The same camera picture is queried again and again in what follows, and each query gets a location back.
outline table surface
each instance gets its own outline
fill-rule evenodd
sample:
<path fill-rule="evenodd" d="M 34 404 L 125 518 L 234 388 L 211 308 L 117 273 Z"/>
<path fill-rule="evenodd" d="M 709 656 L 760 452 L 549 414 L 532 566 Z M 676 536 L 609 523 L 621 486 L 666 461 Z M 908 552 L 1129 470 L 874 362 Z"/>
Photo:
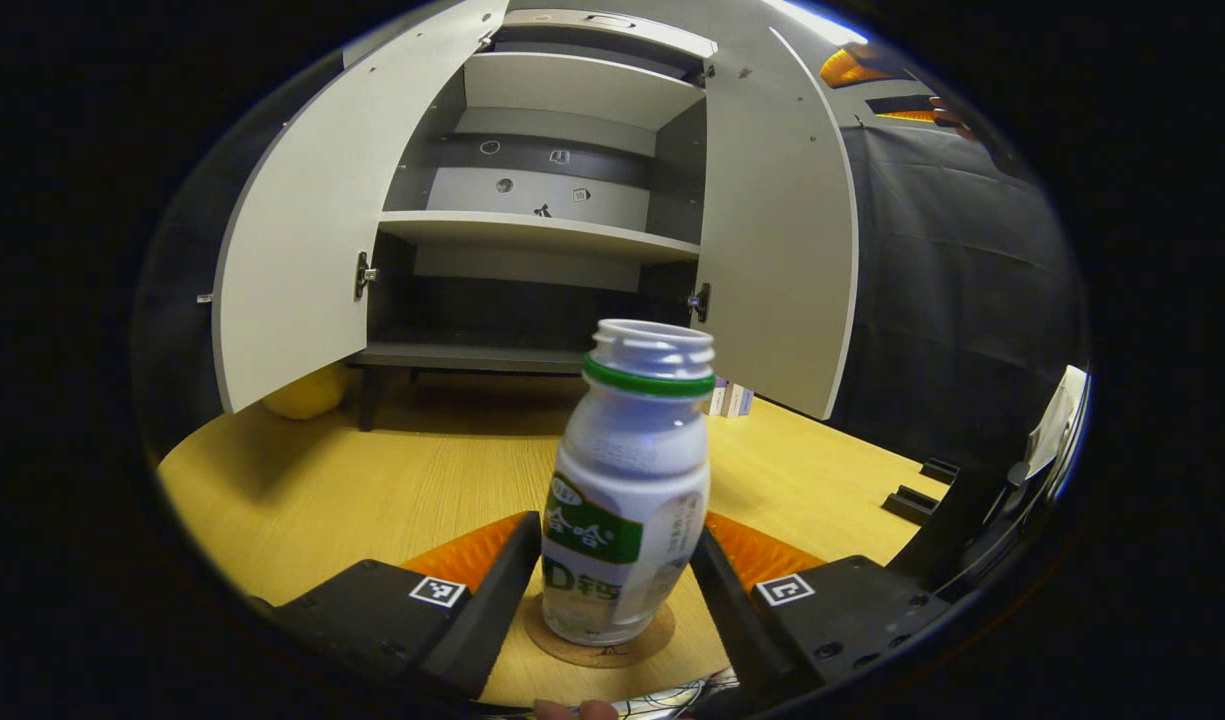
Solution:
<path fill-rule="evenodd" d="M 583 381 L 421 375 L 396 386 L 370 433 L 355 429 L 352 404 L 306 421 L 257 404 L 205 425 L 160 463 L 184 525 L 239 591 L 282 605 L 359 560 L 401 564 L 540 509 Z M 881 509 L 887 495 L 905 484 L 944 496 L 918 462 L 760 398 L 747 416 L 708 424 L 710 509 L 822 560 L 859 553 L 886 564 L 918 531 Z M 538 564 L 526 600 L 540 587 Z M 516 615 L 480 700 L 624 700 L 725 667 L 691 569 L 669 602 L 670 644 L 621 670 L 545 655 Z"/>

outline door hinge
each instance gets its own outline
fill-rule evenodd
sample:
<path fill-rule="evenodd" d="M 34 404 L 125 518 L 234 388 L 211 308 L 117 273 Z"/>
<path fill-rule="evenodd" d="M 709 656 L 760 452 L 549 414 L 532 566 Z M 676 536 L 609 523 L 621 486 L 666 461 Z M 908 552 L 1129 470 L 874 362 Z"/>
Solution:
<path fill-rule="evenodd" d="M 709 313 L 709 283 L 699 283 L 699 291 L 688 296 L 688 309 L 696 311 L 696 318 L 704 323 Z"/>
<path fill-rule="evenodd" d="M 355 300 L 363 300 L 364 288 L 369 283 L 375 283 L 379 271 L 368 266 L 368 252 L 359 251 L 359 264 L 355 268 Z"/>

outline black curtain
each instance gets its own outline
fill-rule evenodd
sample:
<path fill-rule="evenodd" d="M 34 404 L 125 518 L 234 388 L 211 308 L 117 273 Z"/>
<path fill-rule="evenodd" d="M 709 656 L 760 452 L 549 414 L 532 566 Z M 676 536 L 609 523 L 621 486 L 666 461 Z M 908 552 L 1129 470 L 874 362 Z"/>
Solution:
<path fill-rule="evenodd" d="M 1087 369 L 1073 253 L 1034 184 L 936 129 L 844 129 L 859 272 L 832 427 L 1000 476 L 1065 365 Z"/>
<path fill-rule="evenodd" d="M 225 225 L 266 147 L 342 69 L 341 54 L 330 54 L 243 115 L 195 167 L 160 220 L 131 329 L 134 400 L 156 460 L 222 414 L 211 305 L 197 296 L 213 291 Z"/>

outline plastic bottle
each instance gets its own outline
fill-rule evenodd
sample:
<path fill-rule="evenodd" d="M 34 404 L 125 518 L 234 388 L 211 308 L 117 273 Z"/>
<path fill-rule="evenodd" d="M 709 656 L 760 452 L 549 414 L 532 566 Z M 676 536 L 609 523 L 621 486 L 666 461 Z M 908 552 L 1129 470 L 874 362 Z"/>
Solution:
<path fill-rule="evenodd" d="M 565 639 L 609 647 L 647 628 L 702 533 L 714 338 L 599 320 L 594 340 L 541 519 L 541 613 Z"/>

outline open cabinet door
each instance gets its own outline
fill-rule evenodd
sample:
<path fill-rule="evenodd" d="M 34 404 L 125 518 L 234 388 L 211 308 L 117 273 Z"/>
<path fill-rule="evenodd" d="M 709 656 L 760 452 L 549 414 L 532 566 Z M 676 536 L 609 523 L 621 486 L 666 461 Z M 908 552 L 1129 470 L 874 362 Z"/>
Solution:
<path fill-rule="evenodd" d="M 816 72 L 769 22 L 715 33 L 696 271 L 710 298 L 691 324 L 714 336 L 723 377 L 827 419 L 851 336 L 856 202 Z"/>
<path fill-rule="evenodd" d="M 216 383 L 234 413 L 368 343 L 359 252 L 407 138 L 496 31 L 506 0 L 464 0 L 323 87 L 265 152 L 225 231 L 213 285 Z"/>

